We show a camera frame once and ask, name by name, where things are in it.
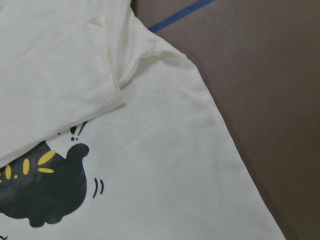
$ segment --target yellow marking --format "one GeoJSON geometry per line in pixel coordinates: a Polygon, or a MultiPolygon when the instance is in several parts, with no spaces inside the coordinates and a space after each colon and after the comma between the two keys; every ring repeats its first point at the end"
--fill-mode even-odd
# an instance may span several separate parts
{"type": "Polygon", "coordinates": [[[45,174],[52,174],[55,172],[50,168],[38,168],[38,171],[45,174]]]}
{"type": "Polygon", "coordinates": [[[11,178],[11,167],[9,164],[5,166],[5,177],[8,180],[11,178]]]}
{"type": "Polygon", "coordinates": [[[22,169],[23,169],[23,174],[24,175],[27,175],[29,173],[29,170],[30,170],[30,161],[28,158],[26,158],[24,161],[23,161],[23,165],[22,165],[22,169]]]}
{"type": "Polygon", "coordinates": [[[56,152],[53,150],[50,150],[47,153],[43,154],[42,157],[40,157],[40,159],[38,161],[38,165],[41,166],[41,165],[45,164],[46,162],[50,161],[54,157],[55,154],[56,154],[56,152]]]}

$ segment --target white fabric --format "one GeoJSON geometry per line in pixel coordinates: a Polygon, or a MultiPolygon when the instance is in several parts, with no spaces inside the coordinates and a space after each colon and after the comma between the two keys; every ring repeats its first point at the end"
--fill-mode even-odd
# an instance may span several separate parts
{"type": "MultiPolygon", "coordinates": [[[[7,215],[0,214],[0,236],[7,236],[8,240],[284,239],[252,182],[197,68],[183,54],[150,33],[134,17],[129,0],[18,2],[21,3],[9,1],[0,12],[1,40],[5,39],[2,34],[5,28],[2,27],[6,24],[3,22],[10,13],[13,14],[13,7],[19,9],[25,18],[38,4],[36,16],[50,17],[40,23],[34,19],[34,14],[29,16],[30,22],[33,20],[34,32],[29,34],[26,31],[29,37],[21,39],[21,44],[17,43],[21,45],[20,50],[15,52],[12,47],[4,51],[8,62],[1,68],[0,75],[8,72],[15,76],[23,89],[31,88],[38,93],[30,94],[34,103],[29,104],[22,101],[25,91],[22,96],[18,95],[17,101],[30,105],[30,108],[37,105],[37,100],[42,102],[48,95],[50,98],[51,92],[47,91],[52,89],[50,83],[56,88],[52,98],[65,96],[72,90],[73,94],[61,102],[45,102],[37,113],[15,106],[13,119],[18,119],[14,124],[22,125],[28,119],[30,126],[21,127],[14,133],[15,137],[19,135],[26,140],[16,145],[11,139],[12,148],[8,153],[21,146],[34,145],[37,140],[44,140],[44,136],[55,155],[44,161],[41,155],[45,152],[40,154],[31,150],[2,168],[0,212],[8,212],[7,215]],[[75,51],[66,50],[65,46],[75,51]],[[53,61],[48,57],[51,55],[57,55],[61,60],[53,61]],[[35,62],[36,70],[30,70],[35,62]],[[24,68],[15,72],[17,63],[24,68]],[[65,73],[72,68],[76,70],[65,73]],[[52,81],[43,82],[44,71],[40,69],[46,69],[45,76],[52,81]],[[32,76],[28,84],[19,78],[22,71],[23,75],[32,76]],[[89,82],[83,80],[84,86],[75,86],[76,81],[89,75],[93,77],[89,82]],[[126,100],[126,105],[121,107],[119,104],[123,101],[114,82],[122,87],[126,100]],[[39,87],[34,89],[30,84],[39,87]],[[72,112],[72,107],[79,109],[84,105],[82,113],[72,112]],[[46,108],[56,111],[53,114],[46,108]],[[113,111],[101,115],[101,111],[111,109],[113,111]],[[45,114],[48,125],[37,114],[45,114]],[[88,120],[86,116],[92,120],[82,124],[81,133],[80,124],[76,132],[67,129],[58,135],[61,129],[88,120]],[[83,144],[88,147],[88,153],[71,151],[75,146],[83,148],[83,144]],[[72,205],[73,191],[84,189],[83,182],[78,185],[68,182],[68,178],[77,177],[81,167],[74,167],[74,171],[55,179],[60,171],[63,172],[60,166],[73,164],[73,158],[80,155],[84,157],[84,173],[81,173],[82,179],[85,174],[86,182],[84,201],[72,212],[66,212],[62,219],[52,217],[54,211],[50,216],[49,213],[46,215],[50,208],[59,212],[66,203],[72,205]],[[26,159],[31,161],[30,172],[25,171],[27,167],[22,164],[26,159]],[[61,159],[61,165],[55,165],[54,161],[61,159]],[[39,170],[39,166],[54,172],[39,173],[44,171],[42,167],[39,170]],[[50,187],[43,186],[44,181],[50,187]],[[28,195],[28,189],[36,192],[37,186],[44,189],[37,192],[41,195],[39,199],[28,195]],[[20,212],[13,214],[15,209],[9,206],[18,201],[19,195],[17,209],[21,208],[22,212],[31,210],[31,215],[33,211],[43,213],[37,215],[37,221],[32,222],[33,217],[19,216],[20,212]],[[55,201],[55,197],[61,196],[67,199],[66,203],[55,201]]],[[[22,19],[18,17],[14,21],[18,24],[22,19]]],[[[6,86],[5,89],[18,91],[16,85],[5,85],[8,79],[0,80],[1,88],[6,86]]],[[[3,104],[8,100],[2,94],[7,91],[1,92],[1,113],[8,113],[12,108],[3,104]]],[[[3,118],[1,121],[1,132],[9,134],[5,128],[14,129],[13,125],[3,118]]]]}

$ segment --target yellow spot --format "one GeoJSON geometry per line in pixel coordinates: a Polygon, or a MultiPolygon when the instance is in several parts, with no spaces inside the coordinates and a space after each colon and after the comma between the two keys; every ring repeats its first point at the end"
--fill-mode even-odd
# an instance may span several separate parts
{"type": "Polygon", "coordinates": [[[30,170],[30,161],[28,158],[26,158],[24,161],[23,161],[23,165],[22,165],[22,169],[23,169],[23,174],[24,175],[27,175],[29,173],[29,170],[30,170]]]}
{"type": "Polygon", "coordinates": [[[55,172],[50,168],[38,168],[38,171],[45,174],[52,174],[55,172]]]}
{"type": "Polygon", "coordinates": [[[47,153],[43,154],[42,157],[40,157],[40,159],[38,161],[38,165],[41,166],[41,165],[45,164],[46,162],[50,161],[54,157],[55,154],[56,154],[56,152],[53,150],[50,150],[47,153]]]}
{"type": "Polygon", "coordinates": [[[9,164],[5,166],[5,177],[8,180],[11,178],[11,167],[9,164]]]}

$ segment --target blue line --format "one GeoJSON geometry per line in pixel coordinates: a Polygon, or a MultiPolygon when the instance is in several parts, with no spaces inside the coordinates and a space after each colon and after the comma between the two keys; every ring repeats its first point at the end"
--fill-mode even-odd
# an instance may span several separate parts
{"type": "Polygon", "coordinates": [[[176,21],[184,18],[185,16],[195,12],[196,10],[204,7],[205,5],[213,2],[214,0],[198,0],[195,3],[183,8],[182,10],[176,12],[172,16],[166,18],[165,20],[149,27],[149,30],[153,33],[156,33],[165,27],[169,26],[170,24],[175,23],[176,21]]]}

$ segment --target blue stripe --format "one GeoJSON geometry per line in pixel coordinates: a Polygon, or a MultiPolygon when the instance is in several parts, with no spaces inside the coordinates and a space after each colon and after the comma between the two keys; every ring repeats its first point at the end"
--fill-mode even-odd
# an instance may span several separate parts
{"type": "Polygon", "coordinates": [[[175,23],[176,21],[184,18],[185,16],[193,13],[194,11],[204,7],[205,5],[213,2],[214,0],[198,0],[195,3],[183,8],[182,10],[178,11],[177,13],[173,14],[172,16],[166,18],[165,20],[149,27],[149,30],[153,33],[164,29],[165,27],[169,26],[170,24],[175,23]]]}

